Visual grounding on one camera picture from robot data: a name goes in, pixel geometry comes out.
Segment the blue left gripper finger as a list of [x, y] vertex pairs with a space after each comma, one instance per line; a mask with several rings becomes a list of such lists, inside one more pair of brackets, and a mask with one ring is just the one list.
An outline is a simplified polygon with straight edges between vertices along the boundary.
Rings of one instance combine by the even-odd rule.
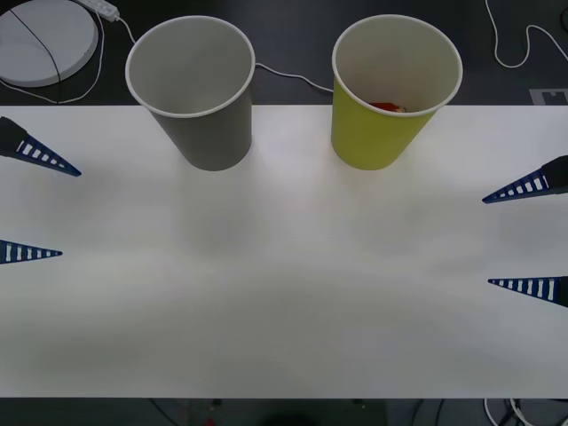
[[51, 248], [38, 248], [14, 241], [0, 240], [1, 264], [17, 264], [62, 256], [63, 252]]
[[70, 162], [4, 116], [1, 117], [1, 155], [73, 177], [82, 175], [82, 172]]

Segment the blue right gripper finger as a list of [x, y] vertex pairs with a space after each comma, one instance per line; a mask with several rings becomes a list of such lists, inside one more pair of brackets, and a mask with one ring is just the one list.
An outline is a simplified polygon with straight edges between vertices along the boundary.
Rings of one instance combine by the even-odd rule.
[[515, 293], [567, 307], [568, 283], [566, 276], [498, 278], [488, 283]]
[[562, 155], [539, 169], [505, 185], [482, 199], [484, 204], [567, 193], [567, 156]]

